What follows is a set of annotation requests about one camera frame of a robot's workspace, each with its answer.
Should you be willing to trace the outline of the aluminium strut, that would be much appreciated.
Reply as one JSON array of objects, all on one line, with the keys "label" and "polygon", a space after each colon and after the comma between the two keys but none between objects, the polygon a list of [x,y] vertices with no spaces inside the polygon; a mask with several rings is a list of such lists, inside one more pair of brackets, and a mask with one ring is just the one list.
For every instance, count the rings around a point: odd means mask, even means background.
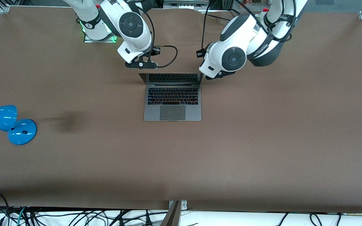
[{"label": "aluminium strut", "polygon": [[160,226],[179,226],[183,208],[182,200],[170,200],[169,210]]}]

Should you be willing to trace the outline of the grey laptop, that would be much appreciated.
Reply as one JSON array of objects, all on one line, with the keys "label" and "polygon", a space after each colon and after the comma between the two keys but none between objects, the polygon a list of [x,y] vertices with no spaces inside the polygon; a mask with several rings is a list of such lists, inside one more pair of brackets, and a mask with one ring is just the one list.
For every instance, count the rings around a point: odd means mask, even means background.
[{"label": "grey laptop", "polygon": [[201,121],[202,73],[139,73],[145,83],[144,121]]}]

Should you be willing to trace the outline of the small metal table bracket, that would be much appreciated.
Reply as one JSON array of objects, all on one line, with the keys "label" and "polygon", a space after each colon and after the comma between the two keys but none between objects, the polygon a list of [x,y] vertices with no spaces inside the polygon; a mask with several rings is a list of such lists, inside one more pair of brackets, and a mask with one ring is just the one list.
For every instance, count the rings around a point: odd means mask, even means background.
[{"label": "small metal table bracket", "polygon": [[[184,210],[187,210],[187,201],[186,200],[179,200],[180,203],[181,203],[181,210],[184,211]],[[176,200],[170,200],[169,201],[169,205],[168,205],[168,209],[171,208],[171,206],[173,205],[173,203],[175,203]]]}]

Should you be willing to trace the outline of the blue desk lamp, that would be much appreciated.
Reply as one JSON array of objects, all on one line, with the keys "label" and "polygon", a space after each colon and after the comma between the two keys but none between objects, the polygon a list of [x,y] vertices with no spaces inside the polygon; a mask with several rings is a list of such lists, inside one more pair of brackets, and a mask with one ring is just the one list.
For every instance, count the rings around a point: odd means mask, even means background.
[{"label": "blue desk lamp", "polygon": [[37,132],[37,125],[31,119],[18,119],[15,105],[0,107],[0,130],[7,133],[8,140],[14,145],[25,145],[31,142]]}]

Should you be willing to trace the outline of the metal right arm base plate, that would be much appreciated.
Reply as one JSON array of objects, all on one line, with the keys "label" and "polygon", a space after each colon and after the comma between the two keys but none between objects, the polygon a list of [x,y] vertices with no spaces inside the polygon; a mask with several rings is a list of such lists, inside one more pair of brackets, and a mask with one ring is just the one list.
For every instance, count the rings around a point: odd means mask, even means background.
[{"label": "metal right arm base plate", "polygon": [[116,43],[117,42],[117,36],[115,36],[113,33],[107,33],[107,36],[101,40],[93,40],[84,31],[83,31],[83,33],[84,33],[84,43]]}]

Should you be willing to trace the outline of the grey background device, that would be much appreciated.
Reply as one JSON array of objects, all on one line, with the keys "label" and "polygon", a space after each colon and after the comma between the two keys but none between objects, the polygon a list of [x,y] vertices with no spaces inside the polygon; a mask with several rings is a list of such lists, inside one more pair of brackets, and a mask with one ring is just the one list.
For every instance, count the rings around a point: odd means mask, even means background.
[{"label": "grey background device", "polygon": [[209,0],[163,0],[163,9],[192,9],[203,10],[206,9]]}]

